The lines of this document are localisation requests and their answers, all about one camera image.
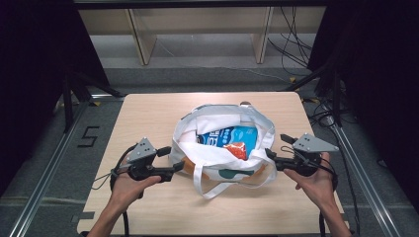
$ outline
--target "gray floor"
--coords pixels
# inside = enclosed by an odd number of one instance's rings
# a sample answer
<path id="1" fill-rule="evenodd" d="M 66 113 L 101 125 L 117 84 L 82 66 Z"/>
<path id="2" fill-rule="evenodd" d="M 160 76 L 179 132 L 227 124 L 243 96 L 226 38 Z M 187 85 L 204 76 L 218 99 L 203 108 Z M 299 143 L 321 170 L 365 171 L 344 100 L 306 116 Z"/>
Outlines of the gray floor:
<path id="1" fill-rule="evenodd" d="M 303 35 L 307 44 L 312 44 L 315 35 Z M 283 46 L 284 38 L 271 36 L 272 41 Z M 299 74 L 309 73 L 301 66 L 282 57 L 268 44 L 265 61 L 256 64 L 250 37 L 247 35 L 197 35 L 197 36 L 159 36 L 149 65 L 140 66 L 131 36 L 92 37 L 100 59 L 106 69 L 113 88 L 125 93 L 161 93 L 188 91 L 279 91 L 289 85 L 288 71 Z M 296 47 L 289 51 L 299 55 Z M 312 95 L 316 81 L 300 89 L 305 97 Z M 93 94 L 102 92 L 92 89 Z M 83 218 L 83 206 L 89 195 L 103 152 L 105 151 L 112 128 L 123 103 L 112 98 L 98 99 L 100 104 L 74 105 L 82 111 L 62 159 L 57 163 L 53 178 L 47 184 L 42 202 L 29 220 L 27 236 L 77 236 L 77 221 Z M 319 104 L 303 104 L 311 116 L 323 109 Z M 343 129 L 348 137 L 356 158 L 367 174 L 368 181 L 374 185 L 372 190 L 363 188 L 363 181 L 357 178 L 356 170 L 350 166 L 349 174 L 353 183 L 360 215 L 362 236 L 417 236 L 419 216 L 410 205 L 403 191 L 376 160 L 377 151 L 356 123 L 351 114 L 343 117 Z M 87 127 L 89 135 L 97 136 L 93 147 L 80 145 L 91 142 L 82 139 Z M 33 158 L 28 160 L 4 196 L 0 199 L 0 236 L 7 236 L 20 216 L 28 198 L 36 189 L 37 183 L 63 135 L 64 117 L 62 106 L 57 107 L 55 117 L 45 130 Z M 333 133 L 318 124 L 313 125 L 316 136 L 336 143 Z M 345 209 L 345 218 L 355 229 L 355 207 L 349 189 L 343 157 L 336 154 L 333 165 L 340 177 L 337 193 Z M 384 210 L 389 213 L 392 223 L 381 223 L 375 212 L 375 203 L 369 199 L 368 192 L 377 194 Z"/>

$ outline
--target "light wooden table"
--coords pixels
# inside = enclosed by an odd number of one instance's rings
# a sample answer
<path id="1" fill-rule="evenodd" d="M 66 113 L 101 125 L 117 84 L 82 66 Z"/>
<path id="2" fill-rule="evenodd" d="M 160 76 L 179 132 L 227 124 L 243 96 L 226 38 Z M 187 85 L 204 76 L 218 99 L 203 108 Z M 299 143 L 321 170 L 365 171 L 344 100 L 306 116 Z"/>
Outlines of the light wooden table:
<path id="1" fill-rule="evenodd" d="M 128 95 L 121 108 L 97 177 L 108 174 L 126 149 L 146 136 L 155 148 L 171 145 L 175 126 L 191 109 L 202 104 L 240 104 L 250 102 L 276 127 L 272 150 L 279 155 L 286 145 L 285 133 L 300 137 L 312 130 L 299 96 L 293 92 L 265 93 L 179 93 Z M 169 166 L 168 158 L 156 157 L 155 167 Z M 172 182 L 145 190 L 143 199 L 133 203 L 127 213 L 131 234 L 140 235 L 226 235 L 319 233 L 318 208 L 295 182 L 282 172 L 273 183 L 259 189 L 228 188 L 214 199 L 204 199 L 194 189 L 191 176 L 176 173 Z M 78 231 L 88 231 L 105 207 L 111 191 L 108 185 L 91 191 L 84 212 L 93 219 L 82 219 Z M 113 234 L 124 234 L 120 218 Z"/>

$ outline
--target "white plastic bag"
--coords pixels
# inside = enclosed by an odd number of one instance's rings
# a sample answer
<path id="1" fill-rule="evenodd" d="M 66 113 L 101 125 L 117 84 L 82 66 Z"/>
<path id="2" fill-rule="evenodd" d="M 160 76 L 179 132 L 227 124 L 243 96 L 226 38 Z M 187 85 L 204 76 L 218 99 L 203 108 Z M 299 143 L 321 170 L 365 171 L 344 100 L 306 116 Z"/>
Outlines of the white plastic bag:
<path id="1" fill-rule="evenodd" d="M 257 128 L 256 144 L 247 160 L 238 159 L 226 148 L 197 142 L 197 135 L 232 126 Z M 214 198 L 234 184 L 258 188 L 275 180 L 275 163 L 265 152 L 274 138 L 274 124 L 250 105 L 203 105 L 179 120 L 169 159 L 173 164 L 186 161 L 183 171 L 193 174 L 197 192 L 204 198 Z M 204 193 L 203 178 L 218 184 Z"/>

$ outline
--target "blue package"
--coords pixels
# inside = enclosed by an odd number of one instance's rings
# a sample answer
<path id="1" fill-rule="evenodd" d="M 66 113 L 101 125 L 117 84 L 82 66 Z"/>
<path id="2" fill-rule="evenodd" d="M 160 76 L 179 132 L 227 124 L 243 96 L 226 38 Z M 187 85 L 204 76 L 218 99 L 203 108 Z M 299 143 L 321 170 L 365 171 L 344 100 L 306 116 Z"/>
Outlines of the blue package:
<path id="1" fill-rule="evenodd" d="M 224 129 L 211 131 L 205 134 L 197 135 L 197 141 L 200 144 L 224 147 L 224 145 L 234 142 L 244 142 L 246 146 L 246 156 L 256 146 L 258 129 L 254 126 L 231 126 Z"/>

